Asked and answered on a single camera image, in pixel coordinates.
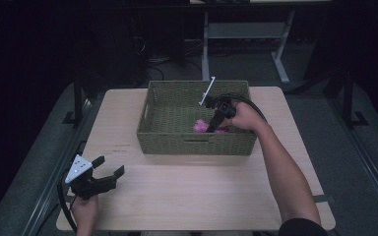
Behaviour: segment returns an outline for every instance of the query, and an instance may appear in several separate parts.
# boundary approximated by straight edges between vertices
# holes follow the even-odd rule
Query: wicker basket
[[[215,111],[199,105],[209,82],[150,82],[137,129],[145,154],[249,155],[256,141],[251,131],[194,133],[198,119],[210,122]],[[244,81],[215,81],[209,95],[237,92],[250,98]]]

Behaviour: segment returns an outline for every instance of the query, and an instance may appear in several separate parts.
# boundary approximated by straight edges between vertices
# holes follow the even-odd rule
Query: wooden table
[[[99,196],[97,230],[277,230],[281,226],[257,141],[250,156],[142,154],[137,126],[147,90],[106,93],[83,157],[105,163],[95,178],[125,165],[117,188]],[[266,115],[296,160],[315,196],[323,195],[304,143],[279,88],[250,88],[252,101]],[[323,227],[335,220],[327,202],[317,204]],[[71,230],[61,213],[57,228]]]

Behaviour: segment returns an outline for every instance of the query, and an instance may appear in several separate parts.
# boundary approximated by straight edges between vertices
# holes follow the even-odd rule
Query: black sleeve
[[[287,220],[279,229],[279,236],[328,236],[321,225],[304,218]]]

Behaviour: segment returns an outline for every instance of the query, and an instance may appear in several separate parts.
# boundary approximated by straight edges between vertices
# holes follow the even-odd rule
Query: person's hand
[[[231,119],[225,119],[222,126],[235,126],[244,130],[256,131],[258,127],[266,123],[262,117],[249,104],[245,102],[232,102],[237,113]]]
[[[77,197],[71,206],[71,210],[78,226],[77,235],[93,235],[98,210],[97,195],[90,197],[88,200]]]

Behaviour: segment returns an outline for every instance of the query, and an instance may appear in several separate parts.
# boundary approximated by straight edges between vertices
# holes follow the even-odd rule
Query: desk
[[[331,0],[250,0],[250,4],[264,3],[316,3],[331,2]],[[191,4],[202,4],[200,0],[191,0]],[[210,79],[208,60],[208,39],[209,38],[279,38],[280,44],[276,51],[272,52],[272,59],[275,63],[279,77],[283,84],[289,83],[288,75],[282,63],[284,46],[289,35],[295,11],[291,10],[284,22],[276,23],[210,23],[208,12],[205,12],[204,19],[204,48],[202,55],[202,78],[204,81]]]
[[[109,90],[83,157],[104,155],[95,178],[125,165],[117,188],[99,196],[97,230],[277,230],[278,206],[257,141],[250,156],[142,154],[137,126],[147,90]],[[279,88],[250,88],[283,145],[298,163],[314,196],[323,195],[312,163]],[[335,220],[327,202],[317,204],[323,227]],[[71,230],[61,213],[57,228]]]

